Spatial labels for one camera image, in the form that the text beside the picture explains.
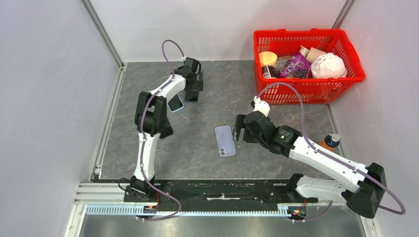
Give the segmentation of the lilac phone case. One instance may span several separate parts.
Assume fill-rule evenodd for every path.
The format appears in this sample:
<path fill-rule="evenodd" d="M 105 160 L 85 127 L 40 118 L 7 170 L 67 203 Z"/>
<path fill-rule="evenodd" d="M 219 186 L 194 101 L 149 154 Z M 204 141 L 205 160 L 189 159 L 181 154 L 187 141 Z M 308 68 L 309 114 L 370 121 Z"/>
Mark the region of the lilac phone case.
<path fill-rule="evenodd" d="M 218 152 L 221 157 L 233 156 L 236 154 L 236 147 L 230 126 L 224 125 L 216 127 L 215 136 Z"/>

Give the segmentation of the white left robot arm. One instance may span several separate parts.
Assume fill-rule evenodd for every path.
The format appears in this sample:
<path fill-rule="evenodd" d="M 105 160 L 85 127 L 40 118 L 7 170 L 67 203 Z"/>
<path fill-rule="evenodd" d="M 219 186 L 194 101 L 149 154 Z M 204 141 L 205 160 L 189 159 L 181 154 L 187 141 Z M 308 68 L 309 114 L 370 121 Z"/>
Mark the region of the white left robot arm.
<path fill-rule="evenodd" d="M 154 198 L 156 190 L 152 185 L 157 144 L 173 134 L 168 120 L 168 102 L 181 91 L 196 101 L 203 90 L 201 69 L 198 60 L 187 57 L 159 87 L 140 92 L 134 117 L 139 135 L 137 166 L 125 188 L 125 202 L 147 202 Z"/>

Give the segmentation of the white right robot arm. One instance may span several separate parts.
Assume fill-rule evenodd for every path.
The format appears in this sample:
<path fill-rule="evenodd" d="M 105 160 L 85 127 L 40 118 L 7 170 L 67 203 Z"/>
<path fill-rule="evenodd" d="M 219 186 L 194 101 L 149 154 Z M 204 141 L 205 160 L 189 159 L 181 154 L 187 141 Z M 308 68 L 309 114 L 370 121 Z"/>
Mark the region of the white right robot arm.
<path fill-rule="evenodd" d="M 385 171 L 381 165 L 356 163 L 323 148 L 316 151 L 313 149 L 315 143 L 306 140 L 300 131 L 287 125 L 275 126 L 259 111 L 237 115 L 235 140 L 242 130 L 246 143 L 258 143 L 273 154 L 300 161 L 330 176 L 329 180 L 320 180 L 294 174 L 285 188 L 288 200 L 331 200 L 346 204 L 365 218 L 375 217 L 386 187 Z"/>

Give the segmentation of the black phone teal edge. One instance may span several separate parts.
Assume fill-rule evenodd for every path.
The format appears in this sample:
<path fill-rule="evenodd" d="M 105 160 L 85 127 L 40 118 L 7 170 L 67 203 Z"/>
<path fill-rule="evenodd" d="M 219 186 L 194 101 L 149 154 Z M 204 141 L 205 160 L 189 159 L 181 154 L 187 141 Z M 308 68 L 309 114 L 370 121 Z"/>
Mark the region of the black phone teal edge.
<path fill-rule="evenodd" d="M 187 103 L 197 103 L 199 99 L 199 91 L 185 91 L 184 101 Z"/>

